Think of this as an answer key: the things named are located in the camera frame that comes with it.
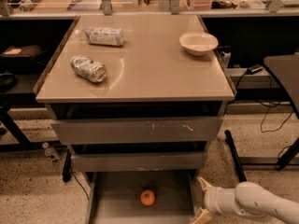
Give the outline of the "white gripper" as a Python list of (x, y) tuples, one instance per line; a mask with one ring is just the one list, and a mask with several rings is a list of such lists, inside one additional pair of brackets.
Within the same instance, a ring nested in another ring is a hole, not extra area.
[(203, 177), (197, 177), (204, 195), (206, 208), (200, 207), (190, 224), (207, 224), (212, 220), (213, 215), (239, 214), (241, 207), (236, 201), (234, 189), (212, 187)]

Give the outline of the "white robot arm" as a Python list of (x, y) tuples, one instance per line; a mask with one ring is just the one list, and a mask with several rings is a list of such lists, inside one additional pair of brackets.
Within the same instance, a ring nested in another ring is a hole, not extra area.
[(215, 187), (203, 177), (197, 180), (204, 192), (204, 205), (199, 207), (190, 224), (207, 224), (214, 216), (236, 215), (266, 222), (272, 217), (285, 224), (299, 224), (299, 203), (278, 197), (267, 189), (241, 182), (233, 189)]

